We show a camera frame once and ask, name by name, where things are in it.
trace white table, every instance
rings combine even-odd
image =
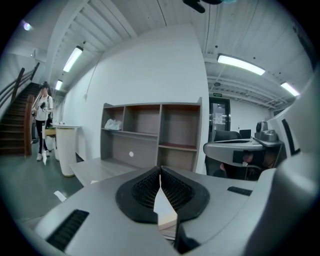
[[[56,129],[56,143],[59,147],[58,158],[62,174],[65,177],[74,176],[70,165],[77,162],[76,159],[76,129],[78,125],[52,123]]]

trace white shirt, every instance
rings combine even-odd
[[[40,108],[42,103],[45,103],[45,107],[43,109]],[[54,108],[54,103],[53,103],[52,97],[49,95],[47,97],[42,96],[38,102],[38,110],[35,115],[35,120],[46,121],[49,115],[47,111],[53,108]]]

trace shelf unit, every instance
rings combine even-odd
[[[137,168],[155,165],[194,172],[199,153],[202,101],[197,103],[105,104],[101,120],[101,160]],[[109,119],[121,130],[105,129]]]

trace vent grille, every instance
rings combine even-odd
[[[88,215],[86,211],[74,210],[47,239],[47,242],[60,251],[64,251]]]
[[[191,186],[166,171],[161,173],[161,188],[175,211],[186,205],[195,195]]]
[[[132,188],[132,196],[140,205],[153,209],[159,188],[159,172],[157,171],[136,183]]]

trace ceiling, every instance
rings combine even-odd
[[[224,97],[270,109],[288,106],[295,98],[280,87],[288,82],[301,92],[313,69],[293,27],[294,21],[277,2],[238,0],[208,5],[196,12],[182,0],[89,0],[77,11],[60,41],[50,82],[63,77],[62,89],[101,54],[147,31],[192,24],[201,47],[208,90]],[[83,54],[69,73],[62,69],[75,46]],[[249,61],[266,70],[262,76],[217,63],[218,54]]]

